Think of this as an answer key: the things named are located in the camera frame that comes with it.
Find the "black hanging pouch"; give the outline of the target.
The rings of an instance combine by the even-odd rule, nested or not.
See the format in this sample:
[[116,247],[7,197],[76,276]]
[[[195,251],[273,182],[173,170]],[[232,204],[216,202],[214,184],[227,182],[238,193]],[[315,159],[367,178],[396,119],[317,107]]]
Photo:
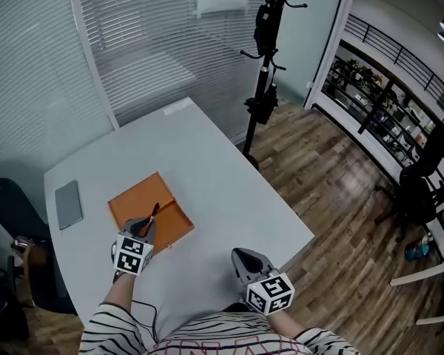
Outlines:
[[254,40],[259,57],[269,54],[275,48],[275,26],[272,13],[271,6],[262,4],[255,18]]

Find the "white venetian blinds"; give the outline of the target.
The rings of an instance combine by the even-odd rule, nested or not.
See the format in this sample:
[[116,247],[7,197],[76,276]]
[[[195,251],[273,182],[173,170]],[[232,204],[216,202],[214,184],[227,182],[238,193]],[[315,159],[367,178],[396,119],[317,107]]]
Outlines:
[[71,0],[0,0],[0,163],[49,169],[112,130]]
[[81,0],[83,19],[110,107],[120,125],[191,98],[228,134],[243,129],[255,87],[255,16],[196,13],[196,0]]

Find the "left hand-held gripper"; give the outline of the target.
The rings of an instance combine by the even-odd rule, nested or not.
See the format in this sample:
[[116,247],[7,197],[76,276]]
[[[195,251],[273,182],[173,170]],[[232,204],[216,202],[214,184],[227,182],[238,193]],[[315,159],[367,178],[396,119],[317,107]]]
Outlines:
[[156,224],[153,217],[139,217],[126,221],[112,247],[112,263],[116,271],[139,276],[153,256]]

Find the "person's right forearm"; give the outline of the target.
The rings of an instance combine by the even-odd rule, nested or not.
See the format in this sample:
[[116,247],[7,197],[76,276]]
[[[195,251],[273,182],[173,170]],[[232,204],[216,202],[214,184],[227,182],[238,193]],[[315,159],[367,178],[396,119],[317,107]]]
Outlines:
[[281,336],[295,339],[304,327],[289,316],[284,310],[276,311],[266,317],[274,332]]

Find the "black metal railing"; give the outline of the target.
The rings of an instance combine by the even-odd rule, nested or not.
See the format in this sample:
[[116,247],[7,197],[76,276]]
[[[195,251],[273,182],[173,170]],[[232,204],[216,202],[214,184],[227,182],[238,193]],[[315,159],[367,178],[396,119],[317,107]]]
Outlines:
[[[441,122],[444,117],[444,83],[393,38],[360,18],[349,16],[334,57],[347,53],[370,64],[400,86],[424,109],[435,126]],[[364,130],[363,125],[325,95],[322,88],[323,85],[314,107],[351,135],[392,180],[398,181],[400,172],[407,166],[398,163],[379,141]]]

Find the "brown bag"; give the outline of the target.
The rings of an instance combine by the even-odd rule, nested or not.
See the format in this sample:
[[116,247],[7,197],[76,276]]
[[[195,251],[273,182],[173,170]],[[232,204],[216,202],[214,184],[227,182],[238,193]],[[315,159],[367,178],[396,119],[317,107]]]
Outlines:
[[48,253],[41,243],[26,237],[17,237],[10,245],[12,250],[21,258],[23,276],[30,290],[30,296],[41,293],[47,284]]

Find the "white table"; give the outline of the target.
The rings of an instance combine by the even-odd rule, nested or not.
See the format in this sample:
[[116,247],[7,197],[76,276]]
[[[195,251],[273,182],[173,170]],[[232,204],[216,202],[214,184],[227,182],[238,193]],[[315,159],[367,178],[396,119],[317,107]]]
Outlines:
[[[281,268],[313,233],[194,103],[154,111],[94,141],[44,175],[47,218],[64,284],[82,322],[112,285],[113,231],[107,202],[158,172],[195,227],[135,283],[132,315],[158,335],[221,311],[238,298],[234,248]],[[55,190],[78,182],[83,220],[60,230]]]

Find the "orange box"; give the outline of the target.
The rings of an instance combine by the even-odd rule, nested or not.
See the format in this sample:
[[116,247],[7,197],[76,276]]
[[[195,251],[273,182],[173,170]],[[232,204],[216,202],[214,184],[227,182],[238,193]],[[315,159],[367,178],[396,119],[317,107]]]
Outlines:
[[172,255],[178,241],[195,227],[160,173],[151,174],[107,202],[115,233],[130,219],[150,216],[155,205],[159,210],[155,215],[154,255],[160,259]]

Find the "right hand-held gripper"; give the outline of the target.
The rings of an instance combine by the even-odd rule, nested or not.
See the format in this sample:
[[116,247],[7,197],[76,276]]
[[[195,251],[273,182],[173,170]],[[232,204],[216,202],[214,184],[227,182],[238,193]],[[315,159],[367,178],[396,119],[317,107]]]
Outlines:
[[247,248],[234,248],[232,265],[241,283],[257,281],[246,286],[245,302],[264,316],[287,309],[295,295],[295,288],[286,273],[273,270],[270,260],[263,254]]

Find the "striped shirt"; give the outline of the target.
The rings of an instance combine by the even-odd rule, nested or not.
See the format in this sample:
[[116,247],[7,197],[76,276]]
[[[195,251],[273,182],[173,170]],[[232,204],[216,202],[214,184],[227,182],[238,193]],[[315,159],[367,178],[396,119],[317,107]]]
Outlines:
[[331,331],[308,328],[290,338],[255,312],[221,311],[194,319],[158,343],[144,343],[134,317],[103,302],[84,328],[79,355],[360,355]]

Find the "black office chair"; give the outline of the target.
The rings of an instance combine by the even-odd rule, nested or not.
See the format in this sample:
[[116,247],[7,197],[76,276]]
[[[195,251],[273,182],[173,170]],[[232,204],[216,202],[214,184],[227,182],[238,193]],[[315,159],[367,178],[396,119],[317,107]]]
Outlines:
[[41,243],[47,250],[47,284],[32,298],[34,305],[57,314],[76,315],[57,264],[49,226],[38,215],[21,187],[6,177],[0,177],[0,224],[13,239],[26,237]]
[[382,191],[392,206],[388,212],[376,217],[374,223],[379,225],[395,216],[400,225],[398,243],[405,238],[408,224],[421,226],[431,222],[437,215],[436,207],[444,203],[444,182],[432,191],[426,180],[437,171],[443,158],[444,119],[432,129],[419,160],[401,171],[399,186],[394,193],[383,186],[375,186],[374,189]]

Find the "grey notebook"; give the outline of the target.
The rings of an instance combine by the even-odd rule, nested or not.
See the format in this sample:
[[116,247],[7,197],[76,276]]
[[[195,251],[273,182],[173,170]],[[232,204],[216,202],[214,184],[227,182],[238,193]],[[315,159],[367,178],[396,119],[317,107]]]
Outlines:
[[84,216],[76,180],[71,180],[55,190],[55,206],[60,230],[65,230],[83,220]]

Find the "black coat rack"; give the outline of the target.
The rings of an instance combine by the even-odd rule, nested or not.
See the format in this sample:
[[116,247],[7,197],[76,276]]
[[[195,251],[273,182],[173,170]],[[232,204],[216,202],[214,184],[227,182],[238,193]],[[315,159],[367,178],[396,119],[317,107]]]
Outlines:
[[[252,97],[252,98],[257,98],[257,99],[261,99],[263,94],[265,93],[265,91],[268,89],[269,85],[271,83],[274,83],[274,75],[275,75],[276,71],[277,70],[284,71],[286,69],[285,67],[279,66],[274,62],[274,57],[278,53],[278,48],[277,48],[277,38],[278,37],[277,36],[278,36],[279,29],[280,29],[280,22],[282,19],[283,8],[285,6],[288,6],[292,9],[302,9],[302,8],[307,7],[306,4],[290,4],[290,3],[288,3],[288,0],[264,0],[263,4],[268,4],[273,9],[272,17],[273,17],[274,26],[275,26],[275,39],[276,39],[275,48],[273,49],[273,51],[271,51],[269,54],[266,54],[263,57],[259,57],[258,54],[251,55],[243,50],[240,51],[241,55],[244,55],[250,59],[262,61],[262,64],[260,66],[259,75],[258,75],[258,82],[257,82],[256,89],[255,89],[255,95]],[[245,139],[245,143],[243,145],[242,153],[243,153],[244,157],[256,169],[259,169],[258,162],[250,154],[250,149],[252,146],[252,141],[253,141],[253,137],[255,135],[255,129],[256,129],[257,125],[258,125],[258,123],[250,115],[249,125],[248,125],[248,129],[247,129],[246,139]]]

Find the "black bulky object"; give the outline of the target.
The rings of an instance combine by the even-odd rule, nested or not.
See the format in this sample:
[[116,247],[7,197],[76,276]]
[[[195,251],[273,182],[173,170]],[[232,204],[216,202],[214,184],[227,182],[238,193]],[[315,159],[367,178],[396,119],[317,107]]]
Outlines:
[[21,303],[9,283],[8,275],[0,270],[0,340],[26,342],[29,334]]

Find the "black folded umbrella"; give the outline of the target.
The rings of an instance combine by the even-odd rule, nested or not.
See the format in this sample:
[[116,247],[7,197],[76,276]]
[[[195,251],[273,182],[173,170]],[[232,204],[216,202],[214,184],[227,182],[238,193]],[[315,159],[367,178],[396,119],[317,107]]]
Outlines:
[[278,86],[271,83],[261,99],[248,98],[244,105],[258,124],[266,125],[275,107],[278,107]]

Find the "white table sticker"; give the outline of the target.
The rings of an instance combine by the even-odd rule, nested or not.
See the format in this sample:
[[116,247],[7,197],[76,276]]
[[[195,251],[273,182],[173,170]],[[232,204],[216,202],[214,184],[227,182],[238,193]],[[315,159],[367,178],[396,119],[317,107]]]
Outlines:
[[194,101],[191,98],[185,98],[165,107],[163,112],[165,115],[171,115],[172,113],[182,110],[192,104],[194,104]]

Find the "teal bag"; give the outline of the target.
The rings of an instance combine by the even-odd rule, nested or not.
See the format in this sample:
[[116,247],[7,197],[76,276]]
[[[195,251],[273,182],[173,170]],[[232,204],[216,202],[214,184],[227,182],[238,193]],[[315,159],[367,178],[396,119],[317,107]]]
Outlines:
[[420,239],[409,243],[405,247],[404,255],[405,259],[409,262],[414,260],[423,259],[428,256],[431,250],[431,244],[434,242],[434,238],[431,233],[423,235]]

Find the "black pen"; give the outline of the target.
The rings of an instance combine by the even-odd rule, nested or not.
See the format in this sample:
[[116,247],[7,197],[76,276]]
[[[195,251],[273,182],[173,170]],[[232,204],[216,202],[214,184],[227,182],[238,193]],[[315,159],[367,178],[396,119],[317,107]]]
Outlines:
[[144,237],[146,237],[149,234],[149,231],[152,228],[155,216],[158,213],[159,209],[160,209],[160,203],[156,203],[154,208],[153,208],[153,210],[152,210],[151,215],[144,220],[144,225],[143,225],[143,228],[141,230],[141,234]]

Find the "distant cluttered workstations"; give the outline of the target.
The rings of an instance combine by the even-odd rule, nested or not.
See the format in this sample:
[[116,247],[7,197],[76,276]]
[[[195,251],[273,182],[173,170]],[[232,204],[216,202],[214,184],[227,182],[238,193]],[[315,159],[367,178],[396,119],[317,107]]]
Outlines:
[[336,55],[322,92],[403,167],[419,160],[434,122],[406,91],[370,64],[351,53]]

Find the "person's left forearm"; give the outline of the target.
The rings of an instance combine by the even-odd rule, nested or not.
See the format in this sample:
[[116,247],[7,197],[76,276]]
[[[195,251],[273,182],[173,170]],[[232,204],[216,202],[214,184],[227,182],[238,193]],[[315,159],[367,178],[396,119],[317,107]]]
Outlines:
[[104,302],[131,311],[135,280],[136,276],[134,274],[120,274],[106,295]]

